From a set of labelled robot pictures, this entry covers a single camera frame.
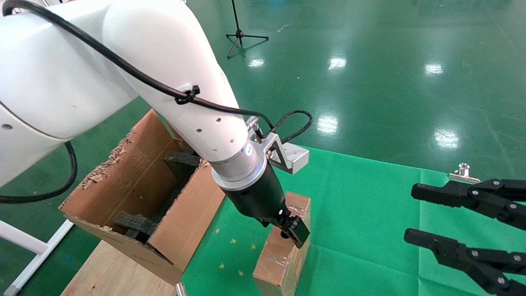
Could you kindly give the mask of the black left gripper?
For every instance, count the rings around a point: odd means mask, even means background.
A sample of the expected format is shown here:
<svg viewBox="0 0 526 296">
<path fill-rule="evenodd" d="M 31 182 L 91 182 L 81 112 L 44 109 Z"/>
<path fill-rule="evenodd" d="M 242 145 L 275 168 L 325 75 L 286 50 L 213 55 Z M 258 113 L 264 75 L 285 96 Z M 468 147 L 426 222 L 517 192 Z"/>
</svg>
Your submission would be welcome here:
<svg viewBox="0 0 526 296">
<path fill-rule="evenodd" d="M 287 217 L 284 192 L 274 169 L 266 165 L 263 174 L 254 184 L 238 191 L 224 190 L 235 208 L 246 217 L 280 227 L 280 236 L 290 238 L 295 247 L 301 249 L 310 235 L 310 230 L 299 216 Z"/>
</svg>

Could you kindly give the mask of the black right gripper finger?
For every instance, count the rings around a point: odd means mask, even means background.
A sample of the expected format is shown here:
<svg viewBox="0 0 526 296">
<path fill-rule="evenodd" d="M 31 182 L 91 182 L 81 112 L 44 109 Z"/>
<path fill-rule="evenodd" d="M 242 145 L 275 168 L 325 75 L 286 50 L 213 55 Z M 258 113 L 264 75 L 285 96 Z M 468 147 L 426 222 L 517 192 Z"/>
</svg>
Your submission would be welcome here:
<svg viewBox="0 0 526 296">
<path fill-rule="evenodd" d="M 429 249 L 438 264 L 462 271 L 488 294 L 524 296 L 526 286 L 508 279 L 505 274 L 525 275 L 525 253 L 483 248 L 465 244 L 425 231 L 407 229 L 407 243 Z"/>
<path fill-rule="evenodd" d="M 524 180 L 490 179 L 477 184 L 450 180 L 443 187 L 417 183 L 411 196 L 415 200 L 460 208 L 464 207 L 520 230 L 526 229 Z"/>
</svg>

